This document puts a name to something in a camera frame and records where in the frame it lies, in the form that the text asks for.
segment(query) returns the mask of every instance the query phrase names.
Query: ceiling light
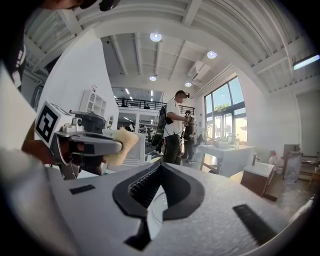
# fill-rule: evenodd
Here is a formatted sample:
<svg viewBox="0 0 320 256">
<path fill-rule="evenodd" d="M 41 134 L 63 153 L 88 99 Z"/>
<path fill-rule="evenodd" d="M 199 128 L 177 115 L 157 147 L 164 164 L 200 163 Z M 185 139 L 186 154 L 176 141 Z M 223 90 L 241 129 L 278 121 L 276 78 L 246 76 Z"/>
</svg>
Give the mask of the ceiling light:
<svg viewBox="0 0 320 256">
<path fill-rule="evenodd" d="M 162 38 L 161 34 L 156 34 L 156 33 L 151 33 L 150 34 L 150 39 L 154 42 L 159 42 Z"/>
<path fill-rule="evenodd" d="M 152 82 L 154 82 L 154 81 L 157 80 L 157 78 L 156 78 L 154 75 L 150 76 L 149 79 L 150 79 Z"/>
<path fill-rule="evenodd" d="M 297 61 L 295 63 L 293 63 L 293 69 L 294 70 L 297 70 L 297 69 L 300 69 L 306 65 L 309 65 L 310 63 L 312 62 L 315 62 L 317 60 L 320 59 L 320 55 L 311 55 L 311 56 L 308 56 L 300 61 Z"/>
<path fill-rule="evenodd" d="M 214 51 L 210 50 L 207 56 L 209 59 L 214 59 L 215 57 L 217 57 L 217 54 Z"/>
</svg>

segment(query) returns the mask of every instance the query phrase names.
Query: white sink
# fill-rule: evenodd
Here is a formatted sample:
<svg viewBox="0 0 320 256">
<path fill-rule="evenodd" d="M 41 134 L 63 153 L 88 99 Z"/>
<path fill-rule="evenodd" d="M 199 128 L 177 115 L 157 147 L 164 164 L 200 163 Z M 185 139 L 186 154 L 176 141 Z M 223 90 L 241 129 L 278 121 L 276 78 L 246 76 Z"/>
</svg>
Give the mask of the white sink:
<svg viewBox="0 0 320 256">
<path fill-rule="evenodd" d="M 273 164 L 268 164 L 268 163 L 263 163 L 263 162 L 255 162 L 254 165 L 247 165 L 246 167 L 244 167 L 244 170 L 252 173 L 252 174 L 256 174 L 256 175 L 260 175 L 263 177 L 269 177 L 270 173 L 272 172 L 274 168 Z"/>
</svg>

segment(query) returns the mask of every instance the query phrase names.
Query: cap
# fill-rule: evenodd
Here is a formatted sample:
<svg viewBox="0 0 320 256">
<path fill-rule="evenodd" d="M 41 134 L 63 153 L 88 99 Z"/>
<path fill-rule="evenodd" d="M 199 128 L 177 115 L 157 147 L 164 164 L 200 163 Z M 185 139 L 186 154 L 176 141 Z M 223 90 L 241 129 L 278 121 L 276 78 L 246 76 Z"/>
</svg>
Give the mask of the cap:
<svg viewBox="0 0 320 256">
<path fill-rule="evenodd" d="M 80 5 L 81 9 L 86 9 L 92 6 L 97 0 L 84 0 L 83 4 Z M 99 3 L 100 11 L 106 12 L 119 4 L 120 0 L 102 0 Z"/>
<path fill-rule="evenodd" d="M 178 90 L 175 95 L 178 95 L 178 94 L 185 94 L 187 98 L 190 98 L 190 93 L 186 93 L 183 90 Z"/>
</svg>

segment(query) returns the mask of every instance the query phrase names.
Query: white shelf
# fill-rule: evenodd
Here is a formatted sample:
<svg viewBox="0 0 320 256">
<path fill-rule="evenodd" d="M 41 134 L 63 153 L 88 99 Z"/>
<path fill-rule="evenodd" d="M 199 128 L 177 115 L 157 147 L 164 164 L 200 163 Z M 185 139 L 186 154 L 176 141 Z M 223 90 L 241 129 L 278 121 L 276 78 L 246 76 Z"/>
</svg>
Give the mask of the white shelf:
<svg viewBox="0 0 320 256">
<path fill-rule="evenodd" d="M 85 90 L 81 100 L 79 111 L 81 112 L 94 112 L 96 115 L 105 117 L 106 101 L 96 92 L 92 90 Z"/>
</svg>

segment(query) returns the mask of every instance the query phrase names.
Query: black pants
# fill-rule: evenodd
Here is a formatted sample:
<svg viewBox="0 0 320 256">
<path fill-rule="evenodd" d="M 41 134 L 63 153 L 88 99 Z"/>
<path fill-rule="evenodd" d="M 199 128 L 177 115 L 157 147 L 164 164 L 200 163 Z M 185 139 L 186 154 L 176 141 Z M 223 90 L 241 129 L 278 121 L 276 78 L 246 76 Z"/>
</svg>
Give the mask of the black pants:
<svg viewBox="0 0 320 256">
<path fill-rule="evenodd" d="M 163 161 L 170 164 L 180 165 L 181 163 L 181 139 L 179 135 L 165 137 L 165 152 Z"/>
<path fill-rule="evenodd" d="M 162 138 L 159 144 L 156 146 L 155 151 L 161 152 L 162 145 L 164 144 L 164 139 Z"/>
<path fill-rule="evenodd" d="M 192 148 L 192 145 L 193 145 L 193 141 L 190 139 L 190 140 L 185 140 L 184 141 L 184 154 L 187 156 L 188 155 L 188 159 L 191 160 L 192 157 L 193 157 L 193 148 Z"/>
</svg>

